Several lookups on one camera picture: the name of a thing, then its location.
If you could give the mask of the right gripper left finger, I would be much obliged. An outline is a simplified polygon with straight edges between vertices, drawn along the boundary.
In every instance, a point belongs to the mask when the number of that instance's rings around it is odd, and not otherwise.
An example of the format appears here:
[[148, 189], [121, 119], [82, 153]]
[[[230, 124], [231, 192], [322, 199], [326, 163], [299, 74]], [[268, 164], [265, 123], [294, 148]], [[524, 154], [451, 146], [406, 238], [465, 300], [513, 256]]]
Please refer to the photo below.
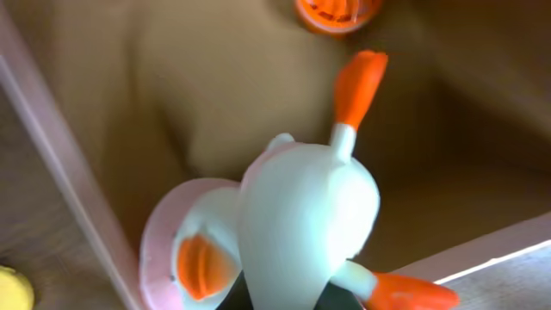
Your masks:
[[216, 310], [253, 310], [244, 272], [240, 272], [225, 299]]

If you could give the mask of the white pink duck toy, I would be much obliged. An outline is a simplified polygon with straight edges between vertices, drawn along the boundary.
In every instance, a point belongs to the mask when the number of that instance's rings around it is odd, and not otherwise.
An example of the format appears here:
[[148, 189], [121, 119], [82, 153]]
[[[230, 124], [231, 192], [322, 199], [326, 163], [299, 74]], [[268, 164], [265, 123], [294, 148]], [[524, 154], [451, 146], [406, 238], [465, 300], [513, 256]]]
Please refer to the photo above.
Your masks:
[[254, 309], [314, 309], [328, 282], [364, 309], [458, 306], [452, 289], [355, 262], [381, 197], [353, 151], [387, 62], [385, 53], [364, 50], [339, 72], [328, 144], [282, 133], [240, 181], [191, 179], [163, 197], [140, 246], [147, 308], [216, 309], [240, 272]]

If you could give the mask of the orange round plastic toy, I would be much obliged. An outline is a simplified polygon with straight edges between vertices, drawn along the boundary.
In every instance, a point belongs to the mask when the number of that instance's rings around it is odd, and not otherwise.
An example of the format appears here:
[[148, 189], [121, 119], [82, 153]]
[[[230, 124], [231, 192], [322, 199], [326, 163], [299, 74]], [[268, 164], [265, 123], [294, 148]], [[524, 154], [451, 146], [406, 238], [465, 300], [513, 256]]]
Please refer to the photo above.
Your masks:
[[294, 0], [298, 17], [315, 33], [343, 36], [367, 25], [383, 0]]

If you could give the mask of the yellow rattle drum toy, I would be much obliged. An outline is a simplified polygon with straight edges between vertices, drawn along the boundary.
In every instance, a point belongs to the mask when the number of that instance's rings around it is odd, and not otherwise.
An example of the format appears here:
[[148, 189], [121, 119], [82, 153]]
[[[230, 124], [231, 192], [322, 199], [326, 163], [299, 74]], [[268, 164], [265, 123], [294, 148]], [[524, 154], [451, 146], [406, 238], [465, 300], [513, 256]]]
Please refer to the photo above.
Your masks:
[[34, 289], [20, 272], [1, 267], [1, 310], [32, 310]]

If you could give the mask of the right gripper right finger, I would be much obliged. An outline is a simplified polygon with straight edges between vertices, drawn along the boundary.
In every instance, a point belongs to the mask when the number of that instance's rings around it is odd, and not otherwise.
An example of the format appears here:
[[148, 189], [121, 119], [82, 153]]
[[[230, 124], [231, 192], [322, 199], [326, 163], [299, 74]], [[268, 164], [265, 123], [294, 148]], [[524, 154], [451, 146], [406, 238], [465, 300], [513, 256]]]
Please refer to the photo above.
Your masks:
[[364, 310], [364, 307], [350, 291], [328, 282], [314, 310]]

